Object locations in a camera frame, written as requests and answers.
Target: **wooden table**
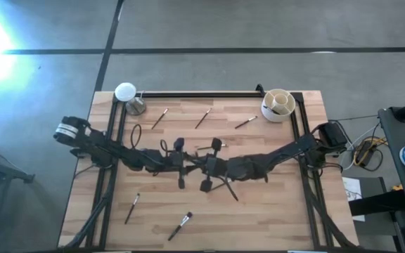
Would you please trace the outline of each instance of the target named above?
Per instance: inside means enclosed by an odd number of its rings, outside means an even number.
[[[326,122],[321,92],[302,93],[310,127]],[[112,97],[113,92],[95,94],[89,115],[93,128],[106,130]],[[160,149],[160,139],[165,139],[171,148],[176,138],[184,137],[184,149],[192,152],[197,147],[209,146],[212,138],[217,137],[228,145],[219,152],[219,157],[224,159],[268,153],[294,141],[290,120],[268,122],[260,112],[261,102],[261,98],[147,98],[146,113],[138,117],[128,116],[123,143],[130,147],[129,136],[137,123],[143,127],[137,148]],[[165,108],[169,108],[168,113],[151,130]],[[212,108],[210,114],[198,129],[194,129],[209,108]],[[237,124],[255,115],[259,117],[234,129]],[[79,161],[77,171],[90,163],[89,160]],[[122,163],[118,168],[106,249],[313,249],[300,169],[293,160],[276,166],[269,174],[268,183],[263,180],[232,183],[239,202],[232,198],[226,187],[210,193],[199,191],[200,182],[205,177],[199,170],[187,176],[186,188],[179,190],[177,173],[152,176],[146,171],[131,171]],[[97,175],[97,169],[94,169],[75,179],[60,245],[69,242],[89,217]],[[321,181],[328,213],[347,238],[357,244],[339,170],[324,169]],[[141,194],[139,202],[128,224],[124,225],[137,193]],[[167,241],[189,211],[193,212],[193,218],[172,241]],[[319,219],[318,230],[321,242],[324,242]],[[99,238],[98,227],[96,231],[95,243]]]

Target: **concrete floor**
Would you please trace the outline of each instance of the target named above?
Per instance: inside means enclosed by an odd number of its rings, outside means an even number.
[[[117,0],[0,0],[1,49],[104,49]],[[113,48],[405,46],[405,0],[126,0]],[[29,173],[0,220],[0,252],[56,247],[75,170],[52,135],[64,115],[86,117],[103,56],[0,56],[0,153]],[[112,55],[102,90],[322,90],[331,119],[405,104],[405,53]],[[377,123],[343,124],[355,139]],[[381,169],[397,184],[390,154]],[[377,247],[380,240],[362,237]]]

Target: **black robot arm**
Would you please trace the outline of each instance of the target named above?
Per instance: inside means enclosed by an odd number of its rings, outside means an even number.
[[[318,130],[319,138],[314,132]],[[159,150],[127,148],[104,136],[104,133],[92,129],[85,119],[64,117],[59,124],[54,138],[74,149],[71,153],[90,154],[92,162],[100,167],[108,167],[113,163],[113,158],[119,158],[133,171],[146,171],[157,174],[160,172],[179,172],[179,187],[184,188],[184,176],[195,169],[201,169],[207,175],[205,186],[201,190],[209,191],[210,177],[231,179],[233,181],[246,181],[249,179],[265,179],[273,168],[286,160],[302,156],[308,168],[318,169],[325,162],[326,153],[341,153],[345,150],[347,139],[337,124],[325,123],[318,125],[310,134],[301,136],[296,141],[289,143],[268,154],[244,155],[223,160],[217,157],[221,150],[221,141],[214,138],[212,148],[214,154],[204,157],[189,155],[184,152],[184,139],[178,138],[174,142],[173,150],[166,150],[162,156]]]

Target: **black cable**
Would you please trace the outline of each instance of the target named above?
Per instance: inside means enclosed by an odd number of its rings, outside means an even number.
[[[321,177],[323,175],[323,172],[324,172],[323,169],[324,168],[329,168],[329,167],[338,168],[338,169],[340,169],[340,173],[343,173],[343,166],[342,165],[336,164],[336,163],[333,163],[333,162],[325,162],[325,166],[323,166],[320,169],[316,170],[316,171],[321,171],[321,172],[319,172],[319,177]]]
[[[376,129],[378,128],[378,126],[380,125],[380,122],[376,124],[376,126],[373,129],[373,134],[371,134],[371,142],[374,141],[374,134],[376,133]]]
[[[137,139],[137,142],[135,143],[135,145],[134,145],[134,132],[135,132],[135,128],[139,128],[139,138]],[[132,129],[132,131],[131,131],[131,146],[132,146],[132,148],[133,149],[135,149],[135,147],[139,144],[139,142],[140,142],[140,137],[141,137],[141,125],[140,124],[136,124],[135,126],[134,126],[134,128]]]
[[[165,151],[165,157],[168,157],[168,145],[167,142],[165,140],[160,140],[160,148],[162,148],[162,150]]]
[[[317,169],[317,170],[316,170],[316,173],[319,173],[319,174],[318,174],[319,177],[323,176],[323,168]],[[307,174],[307,177],[310,178],[311,180],[314,180],[314,178],[311,177],[311,176],[309,176],[309,174]]]
[[[335,168],[340,169],[340,173],[343,173],[343,166],[340,164],[336,164],[333,162],[325,162],[324,164],[325,164],[325,166],[323,166],[322,168],[335,167]]]
[[[81,174],[82,172],[86,172],[86,171],[88,171],[89,169],[91,169],[91,168],[93,168],[93,167],[95,167],[95,166],[96,166],[96,164],[92,164],[91,166],[88,166],[87,168],[85,168],[85,169],[83,169],[83,170],[77,172],[77,173],[75,174],[74,179],[77,177],[77,175]]]
[[[377,152],[380,153],[379,164],[378,164],[376,167],[372,168],[372,169],[369,169],[369,168],[367,168],[367,167],[365,167],[365,166],[360,166],[362,169],[365,169],[366,171],[369,171],[369,172],[375,172],[375,171],[377,171],[377,170],[379,169],[380,165],[382,165],[382,163],[383,163],[383,161],[384,161],[383,152],[380,151],[379,149],[376,149],[375,151],[377,151]]]
[[[352,120],[352,119],[365,119],[369,117],[377,117],[377,115],[367,115],[367,116],[359,116],[359,117],[350,117],[350,118],[344,118],[344,119],[330,119],[333,121],[342,121],[342,120]]]

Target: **wire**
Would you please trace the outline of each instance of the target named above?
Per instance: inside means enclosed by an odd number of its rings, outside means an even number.
[[[366,156],[369,154],[369,152],[370,152],[371,150],[377,150],[376,148],[377,148],[378,146],[376,145],[376,143],[381,142],[380,145],[386,144],[386,142],[385,142],[383,139],[384,139],[384,138],[379,138],[378,140],[373,141],[373,139],[370,140],[369,138],[365,138],[364,140],[362,140],[362,142],[360,142],[359,146],[357,146],[357,148],[355,149],[355,151],[354,151],[354,153],[353,153],[352,161],[353,161],[354,165],[360,166],[360,164],[362,164],[362,162],[364,162]],[[365,150],[365,153],[364,153],[364,155],[362,156],[362,158],[361,158],[359,161],[357,161],[357,155],[362,151],[362,149],[364,148],[365,143],[366,143],[367,141],[370,141],[370,142],[371,142],[371,145],[370,145],[370,147],[369,147],[367,150]]]
[[[376,133],[376,129],[378,128],[379,125],[380,125],[380,122],[378,122],[376,124],[376,126],[374,127],[373,134],[371,134],[371,140],[374,140],[374,134]]]
[[[367,115],[367,116],[359,116],[359,117],[350,117],[350,118],[344,118],[344,119],[330,119],[333,121],[342,121],[342,120],[352,120],[352,119],[365,119],[369,117],[377,117],[377,115]]]
[[[369,168],[367,168],[367,167],[365,167],[365,166],[360,166],[362,169],[365,169],[366,171],[369,171],[369,172],[375,172],[375,171],[377,171],[377,170],[379,169],[380,165],[382,165],[382,163],[383,163],[384,155],[383,155],[383,152],[380,151],[379,149],[377,149],[376,151],[377,151],[378,153],[380,153],[379,164],[378,164],[374,169],[369,169]]]
[[[340,169],[340,173],[343,173],[343,166],[340,164],[336,164],[333,162],[325,162],[324,164],[325,164],[325,166],[323,166],[322,168],[335,167],[335,168]]]
[[[0,154],[0,158],[2,158],[4,161],[8,162],[10,165],[14,166],[15,169],[20,170],[24,173],[26,173],[26,171],[22,170],[20,167],[14,165],[14,163],[12,163],[11,161],[9,161],[7,158],[5,158],[3,155]]]
[[[165,140],[160,140],[160,148],[165,151],[165,157],[168,157],[169,152],[173,152],[173,150],[168,150],[168,145]]]
[[[85,169],[83,169],[83,170],[77,172],[77,173],[75,174],[74,179],[77,178],[77,175],[81,174],[82,172],[86,172],[86,171],[88,171],[89,169],[91,169],[91,168],[93,168],[93,167],[96,167],[96,164],[92,164],[92,165],[88,166],[87,168],[85,168]]]
[[[135,145],[134,145],[134,132],[135,132],[135,128],[137,128],[137,127],[139,128],[139,137],[137,138],[137,142],[135,142]],[[132,131],[131,131],[131,146],[132,146],[133,149],[135,149],[135,147],[139,144],[140,137],[141,137],[141,125],[136,124],[134,126],[134,128],[132,129]]]
[[[353,148],[353,149],[354,149],[354,144],[355,144],[358,140],[360,140],[360,138],[362,138],[364,135],[366,135],[368,132],[370,132],[370,131],[373,130],[374,128],[376,128],[376,126],[373,126],[373,127],[370,128],[368,131],[366,131],[365,133],[363,133],[362,135],[360,135],[356,140],[354,140],[354,141],[349,145],[349,147],[348,147],[346,150],[349,150],[350,148]],[[340,164],[342,164],[344,158],[345,158],[345,156],[343,156],[342,159],[340,160]],[[350,169],[353,164],[354,164],[354,161],[352,161],[351,164],[350,164],[348,167],[344,168],[344,170]]]
[[[318,173],[318,171],[320,171],[318,174],[319,177],[323,176],[323,169],[317,169],[316,171],[317,171],[317,173]]]
[[[343,172],[343,166],[340,165],[340,164],[336,164],[336,163],[333,163],[333,162],[325,162],[324,164],[325,164],[325,166],[323,166],[323,167],[321,167],[319,170],[317,170],[317,171],[321,171],[321,172],[319,172],[319,177],[321,177],[321,176],[323,175],[323,172],[324,172],[323,169],[324,169],[324,168],[335,167],[335,168],[340,169],[340,173]]]

